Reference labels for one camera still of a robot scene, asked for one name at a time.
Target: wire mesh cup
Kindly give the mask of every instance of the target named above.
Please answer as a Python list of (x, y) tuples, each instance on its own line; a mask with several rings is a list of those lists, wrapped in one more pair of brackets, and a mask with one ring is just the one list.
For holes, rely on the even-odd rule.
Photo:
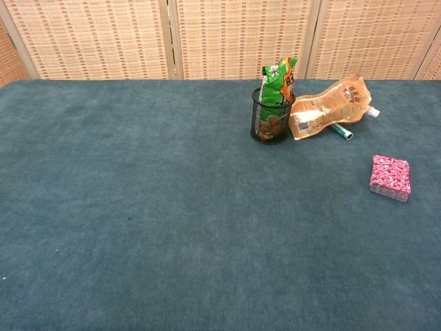
[(256, 88), (253, 98), (253, 120), (251, 124), (251, 137), (259, 143), (276, 144), (284, 141), (288, 136), (288, 120), (291, 102), (284, 105), (267, 105), (259, 101), (260, 88)]

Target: pink floral tissue pack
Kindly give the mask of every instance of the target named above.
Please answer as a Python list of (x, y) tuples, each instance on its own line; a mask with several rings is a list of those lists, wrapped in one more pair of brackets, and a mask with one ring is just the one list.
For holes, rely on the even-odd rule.
[(406, 202), (411, 194), (409, 162), (382, 155), (373, 156), (370, 190)]

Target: green snack bag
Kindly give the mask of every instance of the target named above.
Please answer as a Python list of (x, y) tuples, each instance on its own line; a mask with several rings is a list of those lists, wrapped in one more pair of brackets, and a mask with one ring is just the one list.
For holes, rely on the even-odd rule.
[[(297, 58), (281, 59), (277, 66), (265, 66), (260, 87), (259, 101), (271, 106), (289, 105), (294, 100), (293, 69)], [(286, 134), (291, 106), (269, 108), (259, 105), (254, 129), (257, 138), (262, 142), (276, 140), (279, 135)]]

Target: woven folding screen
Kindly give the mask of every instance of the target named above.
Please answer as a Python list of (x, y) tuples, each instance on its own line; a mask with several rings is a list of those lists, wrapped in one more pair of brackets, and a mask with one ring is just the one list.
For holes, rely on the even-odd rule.
[(419, 79), (441, 79), (441, 29), (420, 70), (421, 75), (417, 77)]
[(295, 76), (304, 76), (314, 8), (311, 0), (176, 0), (183, 78), (260, 78), (284, 56), (301, 59)]
[(0, 21), (0, 87), (12, 81), (27, 78), (29, 78), (28, 73)]
[(44, 79), (169, 77), (159, 0), (5, 0)]
[(413, 79), (440, 15), (440, 0), (322, 0), (307, 77)]

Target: teal carpet surface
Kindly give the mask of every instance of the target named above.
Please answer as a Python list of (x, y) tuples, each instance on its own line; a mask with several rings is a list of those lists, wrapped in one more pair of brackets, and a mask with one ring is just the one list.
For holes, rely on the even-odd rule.
[[(0, 330), (441, 330), (441, 81), (368, 81), (351, 141), (277, 146), (259, 85), (0, 89)], [(373, 154), (409, 161), (408, 203)]]

